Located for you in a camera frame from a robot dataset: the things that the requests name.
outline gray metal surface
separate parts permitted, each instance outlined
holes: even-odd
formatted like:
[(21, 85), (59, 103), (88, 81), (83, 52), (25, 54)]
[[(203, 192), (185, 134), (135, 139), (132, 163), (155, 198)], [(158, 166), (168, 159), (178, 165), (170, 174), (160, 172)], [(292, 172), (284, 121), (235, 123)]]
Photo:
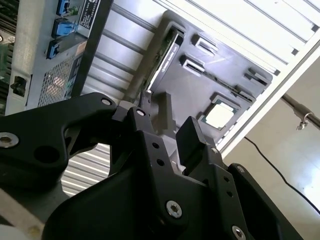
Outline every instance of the gray metal surface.
[(66, 43), (73, 47), (47, 59), (54, 20), (58, 18), (57, 6), (56, 0), (20, 0), (10, 84), (19, 76), (26, 80), (26, 88), (23, 97), (9, 89), (6, 115), (38, 107), (45, 74), (74, 56), (79, 44), (86, 40), (80, 34), (73, 34)]

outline ventilation grille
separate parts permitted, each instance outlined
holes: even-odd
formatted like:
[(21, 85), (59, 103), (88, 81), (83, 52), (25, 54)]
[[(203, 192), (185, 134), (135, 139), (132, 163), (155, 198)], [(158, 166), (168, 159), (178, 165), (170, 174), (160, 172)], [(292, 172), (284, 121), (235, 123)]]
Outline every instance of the ventilation grille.
[(38, 107), (65, 99), (65, 94), (69, 91), (67, 82), (73, 61), (74, 57), (72, 56), (45, 73)]

